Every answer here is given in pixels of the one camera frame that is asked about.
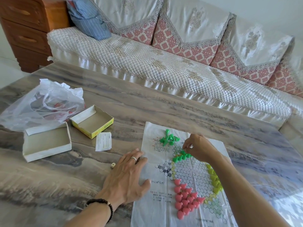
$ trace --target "plastic bag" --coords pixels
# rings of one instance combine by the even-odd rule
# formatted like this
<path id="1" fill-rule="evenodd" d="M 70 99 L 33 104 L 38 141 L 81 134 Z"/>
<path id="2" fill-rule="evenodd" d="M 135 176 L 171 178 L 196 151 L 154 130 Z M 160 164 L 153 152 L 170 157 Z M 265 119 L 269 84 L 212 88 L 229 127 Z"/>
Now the plastic bag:
<path id="1" fill-rule="evenodd" d="M 0 124 L 23 132 L 25 129 L 57 123 L 60 125 L 70 116 L 84 109 L 83 89 L 71 89 L 40 79 L 40 84 L 18 99 L 0 115 Z"/>

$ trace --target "marble tabletop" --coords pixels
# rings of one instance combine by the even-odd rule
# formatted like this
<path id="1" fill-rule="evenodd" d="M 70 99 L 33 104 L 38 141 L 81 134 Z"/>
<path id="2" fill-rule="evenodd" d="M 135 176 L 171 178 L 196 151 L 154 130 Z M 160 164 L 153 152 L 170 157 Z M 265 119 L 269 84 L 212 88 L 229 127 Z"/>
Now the marble tabletop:
<path id="1" fill-rule="evenodd" d="M 23 134 L 0 127 L 1 226 L 62 226 L 93 197 L 112 162 L 141 147 L 145 122 L 220 140 L 242 175 L 292 225 L 303 226 L 303 158 L 267 122 L 55 62 L 0 90 L 0 112 L 48 78 L 82 87 L 87 106 L 115 120 L 112 149 L 95 152 L 95 138 L 70 127 L 72 150 L 26 163 Z M 129 226 L 132 204 L 108 226 Z"/>

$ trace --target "pile of green game pieces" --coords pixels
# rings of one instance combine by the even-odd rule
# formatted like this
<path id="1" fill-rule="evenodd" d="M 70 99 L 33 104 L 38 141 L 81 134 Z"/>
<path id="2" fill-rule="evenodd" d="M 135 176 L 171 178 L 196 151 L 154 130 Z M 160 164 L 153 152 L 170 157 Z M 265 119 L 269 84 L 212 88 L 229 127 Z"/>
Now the pile of green game pieces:
<path id="1" fill-rule="evenodd" d="M 162 139 L 160 139 L 160 142 L 163 143 L 163 146 L 165 146 L 166 144 L 169 145 L 173 145 L 175 142 L 180 141 L 180 138 L 174 136 L 174 134 L 170 134 L 169 135 L 170 130 L 166 129 L 165 131 L 165 137 L 163 137 Z"/>
<path id="2" fill-rule="evenodd" d="M 191 154 L 187 154 L 184 150 L 181 151 L 181 155 L 180 156 L 176 156 L 172 159 L 172 161 L 174 163 L 177 163 L 179 161 L 182 161 L 182 160 L 186 160 L 186 159 L 189 159 L 190 157 L 192 157 Z"/>
<path id="3" fill-rule="evenodd" d="M 211 167 L 211 165 L 209 165 L 209 164 L 206 164 L 206 167 L 207 167 L 207 171 L 208 171 L 208 173 L 210 174 L 210 179 L 211 179 L 211 184 L 212 184 L 212 186 L 214 187 L 213 188 L 213 192 L 214 192 L 214 194 L 218 194 L 220 191 L 222 191 L 223 190 L 223 187 L 222 187 L 222 185 L 221 185 L 221 182 L 220 182 L 220 180 L 219 180 L 219 178 L 218 178 L 218 176 L 217 176 L 217 174 L 216 174 L 216 172 L 214 171 L 214 169 Z"/>

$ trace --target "red game piece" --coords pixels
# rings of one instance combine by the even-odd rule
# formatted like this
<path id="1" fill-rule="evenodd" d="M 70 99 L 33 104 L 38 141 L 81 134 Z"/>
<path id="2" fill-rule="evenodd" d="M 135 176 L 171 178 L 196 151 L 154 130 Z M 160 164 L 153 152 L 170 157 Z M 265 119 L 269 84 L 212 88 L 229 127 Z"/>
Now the red game piece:
<path id="1" fill-rule="evenodd" d="M 185 213 L 185 215 L 187 216 L 190 212 L 190 208 L 183 208 L 183 212 Z"/>
<path id="2" fill-rule="evenodd" d="M 181 194 L 176 194 L 175 198 L 176 198 L 176 202 L 181 202 L 182 195 Z"/>
<path id="3" fill-rule="evenodd" d="M 189 204 L 191 204 L 194 199 L 195 199 L 194 197 L 187 197 L 187 200 L 189 201 Z"/>
<path id="4" fill-rule="evenodd" d="M 182 198 L 183 198 L 183 199 L 186 199 L 186 198 L 187 198 L 187 195 L 188 195 L 187 192 L 182 192 L 181 194 L 182 194 Z"/>
<path id="5" fill-rule="evenodd" d="M 181 210 L 179 210 L 179 211 L 177 212 L 177 217 L 178 217 L 179 220 L 182 220 L 182 219 L 184 218 L 184 215 L 185 215 L 185 213 L 182 212 Z"/>
<path id="6" fill-rule="evenodd" d="M 201 197 L 197 198 L 197 201 L 200 202 L 200 204 L 202 204 L 204 202 L 204 200 L 205 200 L 205 198 L 201 198 Z"/>
<path id="7" fill-rule="evenodd" d="M 181 187 L 180 186 L 176 186 L 174 190 L 175 190 L 175 193 L 180 193 Z"/>
<path id="8" fill-rule="evenodd" d="M 191 196 L 191 197 L 194 197 L 194 198 L 196 199 L 196 198 L 197 198 L 197 196 L 198 196 L 198 193 L 197 193 L 197 192 L 195 192 L 195 193 L 191 193 L 191 194 L 190 194 L 190 196 Z"/>
<path id="9" fill-rule="evenodd" d="M 196 209 L 200 206 L 200 203 L 198 201 L 193 201 L 192 204 L 196 207 Z"/>
<path id="10" fill-rule="evenodd" d="M 180 181 L 181 181 L 181 179 L 175 179 L 175 180 L 174 180 L 175 185 L 176 185 L 176 186 L 180 185 Z"/>
<path id="11" fill-rule="evenodd" d="M 187 205 L 188 205 L 188 200 L 183 199 L 181 202 L 182 202 L 182 204 L 183 204 L 184 207 L 187 207 Z"/>
<path id="12" fill-rule="evenodd" d="M 180 186 L 181 186 L 181 189 L 182 189 L 182 190 L 185 190 L 185 188 L 186 188 L 186 186 L 187 186 L 187 183 L 185 183 L 185 184 L 180 184 Z"/>
<path id="13" fill-rule="evenodd" d="M 190 208 L 190 211 L 191 211 L 191 212 L 194 211 L 194 209 L 196 208 L 196 206 L 193 205 L 193 204 L 188 204 L 187 207 Z"/>
<path id="14" fill-rule="evenodd" d="M 188 194 L 191 193 L 192 188 L 186 188 L 185 191 L 188 192 Z"/>
<path id="15" fill-rule="evenodd" d="M 182 202 L 176 202 L 175 203 L 175 207 L 176 207 L 177 210 L 180 210 L 182 208 L 182 205 L 183 205 Z"/>

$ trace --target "cardboard box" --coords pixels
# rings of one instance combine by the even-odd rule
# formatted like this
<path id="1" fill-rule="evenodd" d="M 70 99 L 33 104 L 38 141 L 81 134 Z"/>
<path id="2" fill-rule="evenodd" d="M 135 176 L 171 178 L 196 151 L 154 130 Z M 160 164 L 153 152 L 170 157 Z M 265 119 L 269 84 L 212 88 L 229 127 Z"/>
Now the cardboard box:
<path id="1" fill-rule="evenodd" d="M 71 150 L 71 136 L 64 122 L 59 127 L 37 126 L 24 132 L 23 156 L 27 162 Z"/>
<path id="2" fill-rule="evenodd" d="M 112 125 L 114 118 L 93 105 L 72 116 L 70 121 L 74 127 L 92 139 Z"/>

